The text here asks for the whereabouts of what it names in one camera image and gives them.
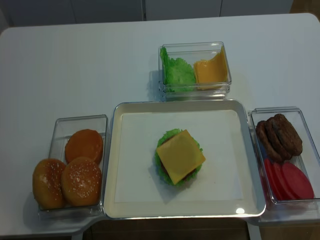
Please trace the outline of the sesame bun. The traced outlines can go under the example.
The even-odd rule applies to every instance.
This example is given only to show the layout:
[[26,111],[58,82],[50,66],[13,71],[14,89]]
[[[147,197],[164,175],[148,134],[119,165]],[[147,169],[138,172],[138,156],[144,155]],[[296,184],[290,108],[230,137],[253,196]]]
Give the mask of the sesame bun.
[[62,194],[61,175],[66,165],[55,158],[41,160],[32,174],[32,193],[43,210],[60,209],[66,205]]
[[100,199],[102,171],[90,158],[77,157],[63,170],[60,184],[69,205],[96,205]]

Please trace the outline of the green lettuce on burger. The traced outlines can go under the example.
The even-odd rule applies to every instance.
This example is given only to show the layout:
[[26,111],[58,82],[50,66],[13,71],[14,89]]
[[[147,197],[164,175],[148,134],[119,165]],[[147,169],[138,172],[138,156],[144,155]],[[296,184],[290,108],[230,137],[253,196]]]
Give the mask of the green lettuce on burger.
[[[169,138],[169,137],[174,137],[175,135],[181,133],[183,130],[182,129],[179,129],[179,128],[175,128],[175,129],[172,129],[172,130],[168,130],[165,132],[165,134],[158,140],[157,142],[157,147],[160,147],[163,143],[163,141],[166,139],[166,138]],[[169,180],[169,178],[167,176],[165,176],[164,172],[162,171],[161,169],[161,163],[160,163],[161,159],[158,155],[157,152],[154,153],[154,163],[155,163],[155,169],[156,169],[156,172],[157,172],[157,175],[159,176],[159,178],[164,182],[166,183],[167,185],[169,186],[174,186],[174,187],[181,187],[183,185],[185,185],[187,182],[191,181],[192,179],[194,179],[198,172],[201,170],[202,168],[202,164],[200,164],[199,166],[196,167],[197,169],[197,172],[194,173],[192,175],[192,177],[188,178],[188,180],[186,181],[183,181],[182,183],[177,183],[177,184],[174,184],[172,182],[172,180]]]

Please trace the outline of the yellow cheese slice on burger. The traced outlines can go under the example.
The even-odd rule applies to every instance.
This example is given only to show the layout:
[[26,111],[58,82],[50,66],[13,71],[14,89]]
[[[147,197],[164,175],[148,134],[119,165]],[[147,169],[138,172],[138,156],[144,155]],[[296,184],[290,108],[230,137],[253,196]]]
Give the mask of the yellow cheese slice on burger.
[[185,129],[155,149],[172,182],[176,185],[206,158],[200,144]]

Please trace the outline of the green lettuce in container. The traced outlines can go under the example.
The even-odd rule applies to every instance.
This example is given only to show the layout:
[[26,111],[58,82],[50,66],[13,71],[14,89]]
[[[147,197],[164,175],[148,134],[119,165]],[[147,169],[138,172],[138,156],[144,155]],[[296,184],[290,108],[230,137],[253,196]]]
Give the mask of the green lettuce in container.
[[196,77],[194,69],[183,58],[170,58],[165,47],[160,49],[166,92],[191,92],[194,90]]

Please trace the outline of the clear lettuce cheese container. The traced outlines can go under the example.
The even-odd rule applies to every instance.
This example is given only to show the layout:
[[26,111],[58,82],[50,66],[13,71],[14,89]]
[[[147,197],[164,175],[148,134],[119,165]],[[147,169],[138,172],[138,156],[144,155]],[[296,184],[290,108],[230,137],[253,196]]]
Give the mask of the clear lettuce cheese container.
[[[170,58],[182,58],[188,64],[190,64],[194,70],[194,63],[200,60],[210,60],[217,53],[219,53],[225,46],[221,41],[216,42],[199,42],[199,43],[179,43],[179,44],[164,44],[161,47],[165,47]],[[167,88],[164,85],[165,73],[163,70],[163,64],[160,57],[160,50],[158,50],[158,84],[159,92],[163,99],[166,101],[184,101],[184,100],[204,100],[204,99],[224,99],[230,92],[232,77],[230,73],[229,63],[225,50],[225,61],[227,65],[227,82],[214,83],[210,85],[204,85],[209,87],[218,87],[217,89],[199,90],[200,84],[194,84],[193,91],[185,92],[167,92]]]

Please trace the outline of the yellow cheese slices stack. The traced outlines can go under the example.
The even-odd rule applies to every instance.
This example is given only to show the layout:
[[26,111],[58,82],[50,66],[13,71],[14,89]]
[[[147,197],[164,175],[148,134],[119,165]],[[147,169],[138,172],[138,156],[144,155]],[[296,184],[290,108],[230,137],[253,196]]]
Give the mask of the yellow cheese slices stack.
[[200,84],[199,90],[217,89],[209,87],[210,84],[226,83],[228,79],[228,68],[226,63],[225,48],[222,47],[210,60],[199,60],[193,64],[196,83]]

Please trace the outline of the plain bun bottom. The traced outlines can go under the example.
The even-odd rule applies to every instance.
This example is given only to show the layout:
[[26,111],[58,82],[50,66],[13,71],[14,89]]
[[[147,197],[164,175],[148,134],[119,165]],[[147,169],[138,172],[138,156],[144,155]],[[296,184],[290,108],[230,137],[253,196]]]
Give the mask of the plain bun bottom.
[[86,157],[99,165],[103,150],[103,138],[96,130],[79,130],[69,138],[65,146],[65,160],[69,164],[76,158]]

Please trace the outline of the brown patty back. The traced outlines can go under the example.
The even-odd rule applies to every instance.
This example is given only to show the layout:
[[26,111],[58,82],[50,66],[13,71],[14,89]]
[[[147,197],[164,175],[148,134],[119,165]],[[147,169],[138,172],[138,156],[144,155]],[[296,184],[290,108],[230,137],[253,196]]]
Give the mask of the brown patty back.
[[262,120],[259,121],[256,128],[256,135],[258,137],[258,140],[263,145],[266,155],[276,163],[283,163],[286,160],[290,160],[292,156],[283,149],[282,151],[277,151],[273,145],[271,140],[269,140],[269,137],[267,135],[267,129],[266,129],[266,121]]

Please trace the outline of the red tomato slice back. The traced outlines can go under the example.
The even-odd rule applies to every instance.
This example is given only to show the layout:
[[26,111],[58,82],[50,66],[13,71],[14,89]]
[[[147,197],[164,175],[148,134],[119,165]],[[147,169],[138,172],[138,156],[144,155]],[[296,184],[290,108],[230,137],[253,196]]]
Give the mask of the red tomato slice back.
[[282,194],[281,188],[279,187],[279,182],[278,182],[278,179],[277,179],[276,174],[274,172],[274,168],[273,168],[272,163],[270,162],[270,160],[268,158],[265,158],[263,160],[263,164],[264,164],[266,176],[268,178],[268,182],[269,182],[269,185],[270,185],[270,188],[273,192],[274,197],[278,201],[284,200],[284,196]]

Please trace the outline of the red tomato slice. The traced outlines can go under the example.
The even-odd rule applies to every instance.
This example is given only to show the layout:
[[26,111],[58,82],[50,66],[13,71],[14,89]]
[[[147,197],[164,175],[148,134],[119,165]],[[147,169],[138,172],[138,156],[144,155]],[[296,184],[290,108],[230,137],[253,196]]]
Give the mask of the red tomato slice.
[[292,163],[286,162],[281,167],[284,181],[297,200],[313,199],[315,194],[306,175]]
[[263,164],[264,164],[266,176],[268,178],[268,182],[269,182],[269,185],[270,185],[270,188],[273,192],[274,197],[278,201],[284,200],[284,196],[282,194],[281,188],[279,187],[279,182],[278,182],[278,179],[277,179],[276,174],[274,172],[274,168],[273,168],[272,163],[270,162],[270,160],[268,158],[265,158],[263,160]]
[[277,189],[281,195],[282,200],[294,200],[295,196],[292,194],[291,190],[289,189],[284,176],[281,172],[281,165],[278,163],[273,163],[273,172],[275,176],[275,183],[277,186]]

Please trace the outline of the white metal tray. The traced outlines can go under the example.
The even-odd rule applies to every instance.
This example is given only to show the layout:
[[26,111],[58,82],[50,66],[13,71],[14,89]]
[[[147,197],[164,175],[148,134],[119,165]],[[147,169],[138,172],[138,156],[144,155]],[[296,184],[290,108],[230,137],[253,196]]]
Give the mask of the white metal tray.
[[[234,111],[241,135],[233,138],[243,198],[240,200],[206,200],[178,202],[116,202],[123,116],[125,114],[161,114],[205,111]],[[243,105],[230,99],[121,103],[114,110],[103,208],[112,219],[179,218],[179,217],[258,217],[266,208],[257,159],[247,114]]]

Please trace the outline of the brown patty front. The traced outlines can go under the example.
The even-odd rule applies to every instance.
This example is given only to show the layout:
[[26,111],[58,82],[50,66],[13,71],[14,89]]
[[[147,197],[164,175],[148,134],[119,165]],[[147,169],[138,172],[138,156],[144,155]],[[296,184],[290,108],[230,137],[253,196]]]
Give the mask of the brown patty front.
[[265,123],[265,129],[273,149],[283,160],[290,160],[302,153],[303,141],[283,114],[270,117]]

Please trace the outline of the clear patty tomato container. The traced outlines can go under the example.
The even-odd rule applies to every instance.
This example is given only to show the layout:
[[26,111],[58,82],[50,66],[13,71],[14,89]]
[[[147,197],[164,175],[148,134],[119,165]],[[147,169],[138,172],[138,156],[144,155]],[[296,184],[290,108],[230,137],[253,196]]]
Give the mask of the clear patty tomato container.
[[[263,145],[260,143],[256,127],[258,122],[267,121],[276,114],[283,114],[293,125],[302,140],[302,153],[293,156],[282,163],[291,163],[298,167],[308,178],[314,192],[313,199],[277,200],[271,190],[264,159],[269,159]],[[311,133],[305,121],[302,111],[297,107],[273,107],[256,108],[248,113],[249,127],[252,135],[254,149],[257,155],[260,180],[266,201],[266,210],[259,217],[260,223],[280,222],[318,222],[320,220],[320,156],[314,144]]]

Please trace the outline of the red tomato slice middle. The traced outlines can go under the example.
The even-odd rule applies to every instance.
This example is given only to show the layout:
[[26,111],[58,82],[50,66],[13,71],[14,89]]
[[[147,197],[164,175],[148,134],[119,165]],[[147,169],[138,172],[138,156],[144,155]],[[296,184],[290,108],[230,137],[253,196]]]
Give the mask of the red tomato slice middle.
[[294,200],[295,196],[292,194],[291,190],[289,189],[284,176],[281,172],[281,165],[278,163],[273,163],[273,172],[275,176],[275,183],[277,186],[277,189],[281,195],[282,200]]

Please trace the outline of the red tomato slice front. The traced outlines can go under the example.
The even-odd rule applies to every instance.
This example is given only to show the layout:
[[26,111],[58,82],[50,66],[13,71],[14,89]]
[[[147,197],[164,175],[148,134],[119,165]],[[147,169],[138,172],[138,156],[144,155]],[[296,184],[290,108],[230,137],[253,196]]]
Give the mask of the red tomato slice front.
[[292,163],[286,162],[281,167],[284,181],[297,200],[313,199],[315,194],[306,175]]

